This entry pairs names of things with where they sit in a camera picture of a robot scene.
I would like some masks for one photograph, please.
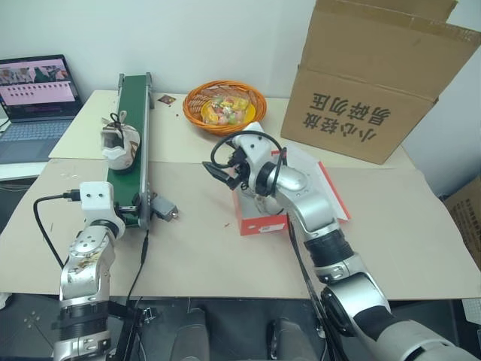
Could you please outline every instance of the floor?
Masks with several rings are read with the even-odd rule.
[[[22,187],[0,184],[0,232],[23,195]],[[202,306],[207,311],[210,331],[210,352],[213,361],[229,359],[265,359],[265,333],[269,321],[287,317],[306,332],[320,356],[323,340],[316,332],[316,322],[310,303],[306,300],[279,299],[145,299],[139,307],[155,307],[159,316],[143,328],[143,343],[149,360],[168,361],[174,337],[187,310]],[[418,320],[455,344],[481,357],[479,327],[463,320],[459,301],[394,302],[393,312],[399,317]],[[0,310],[0,357],[49,357],[58,332],[52,329],[58,314],[55,297],[14,295],[12,302]],[[121,322],[109,319],[113,347],[119,337]],[[344,338],[346,354],[351,360],[372,360],[354,338]],[[139,358],[137,349],[132,361]]]

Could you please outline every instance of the beige tabletop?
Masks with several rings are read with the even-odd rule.
[[[154,99],[161,96],[162,94],[154,94]],[[219,137],[199,130],[184,117],[182,102],[185,95],[171,96],[177,100],[170,107],[155,100],[155,109],[150,111],[150,161],[201,163],[208,160],[210,151]],[[103,159],[100,148],[100,130],[103,126],[101,118],[108,118],[112,111],[116,111],[116,100],[117,91],[96,90],[52,150],[50,158]],[[264,130],[278,139],[282,145],[288,142],[280,137],[287,102],[288,99],[267,99],[268,111],[261,122]],[[95,139],[98,139],[96,143],[98,146],[92,144],[92,140]],[[399,147],[384,164],[377,165],[294,141],[292,143],[321,159],[328,167],[414,169],[402,147]],[[226,158],[229,154],[230,148],[222,147],[219,149],[218,157]]]
[[[406,169],[328,169],[352,219],[342,225],[389,299],[481,296],[479,271],[423,175]],[[32,213],[40,196],[104,180],[102,160],[53,159],[23,197],[0,237],[0,290],[57,293],[59,267]],[[180,209],[177,220],[154,220],[147,261],[135,295],[307,298],[285,232],[239,236],[231,192],[199,164],[150,163],[154,191]],[[81,230],[80,205],[64,199],[40,207],[62,258]],[[138,270],[140,230],[115,244],[111,295],[125,295]],[[300,247],[309,270],[312,265]],[[318,290],[322,287],[314,282]]]

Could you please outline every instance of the laptop screen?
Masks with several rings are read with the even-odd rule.
[[[62,55],[0,60],[0,103],[11,120],[69,117],[82,108]]]

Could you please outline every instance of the laptop keyboard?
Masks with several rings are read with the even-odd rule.
[[[7,128],[0,141],[34,141],[44,139],[59,139],[70,125],[70,121],[41,122],[11,125]]]

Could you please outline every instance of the orange basket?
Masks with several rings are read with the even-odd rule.
[[[201,116],[202,106],[213,96],[218,95],[249,96],[250,103],[256,109],[256,115],[251,121],[242,124],[215,126],[204,123]],[[249,123],[260,122],[264,118],[267,107],[264,96],[257,89],[234,80],[215,80],[201,85],[192,90],[183,101],[183,113],[190,123],[206,132],[220,136],[238,132]]]

